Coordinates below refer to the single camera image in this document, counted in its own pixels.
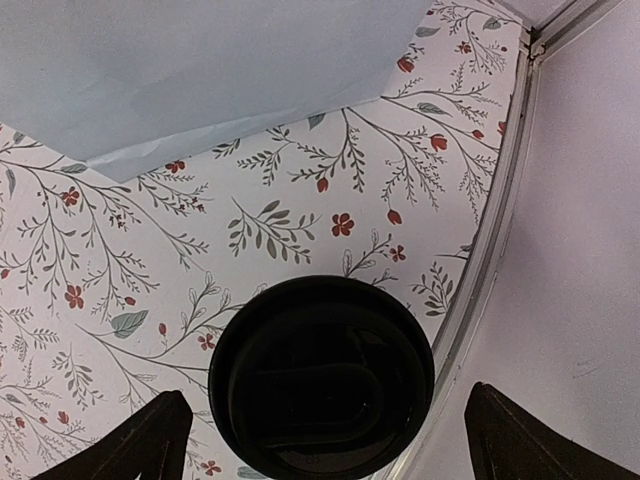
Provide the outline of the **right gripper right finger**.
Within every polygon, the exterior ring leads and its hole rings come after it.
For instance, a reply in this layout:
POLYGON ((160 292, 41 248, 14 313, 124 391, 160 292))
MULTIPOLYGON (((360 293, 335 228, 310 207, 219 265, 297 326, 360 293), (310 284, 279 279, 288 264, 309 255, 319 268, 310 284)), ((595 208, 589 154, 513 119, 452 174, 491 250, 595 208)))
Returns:
POLYGON ((476 479, 639 477, 563 437, 488 383, 474 384, 464 420, 476 479))

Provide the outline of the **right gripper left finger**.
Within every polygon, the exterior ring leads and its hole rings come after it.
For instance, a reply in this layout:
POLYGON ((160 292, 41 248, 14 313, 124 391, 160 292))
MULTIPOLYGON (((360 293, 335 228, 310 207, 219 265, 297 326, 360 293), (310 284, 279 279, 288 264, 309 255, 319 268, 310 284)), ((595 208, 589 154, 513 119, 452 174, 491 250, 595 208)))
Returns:
POLYGON ((165 391, 96 444, 37 475, 41 480, 180 479, 193 412, 165 391))

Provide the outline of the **black plastic cup lid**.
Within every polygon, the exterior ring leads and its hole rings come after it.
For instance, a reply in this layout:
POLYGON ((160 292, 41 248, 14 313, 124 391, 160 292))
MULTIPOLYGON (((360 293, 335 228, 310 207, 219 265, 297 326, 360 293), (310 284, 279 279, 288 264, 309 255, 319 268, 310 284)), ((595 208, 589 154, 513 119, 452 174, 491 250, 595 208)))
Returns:
POLYGON ((208 372, 216 427, 271 479, 363 479, 395 461, 429 413, 435 366, 392 295, 338 276, 299 277, 244 305, 208 372))

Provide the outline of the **light blue paper bag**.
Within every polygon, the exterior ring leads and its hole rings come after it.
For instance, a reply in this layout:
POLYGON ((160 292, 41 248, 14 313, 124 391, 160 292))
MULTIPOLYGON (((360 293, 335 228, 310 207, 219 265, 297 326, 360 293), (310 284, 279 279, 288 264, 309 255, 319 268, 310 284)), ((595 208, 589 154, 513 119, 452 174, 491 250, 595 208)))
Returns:
POLYGON ((377 98, 425 1, 5 1, 1 119, 118 182, 377 98))

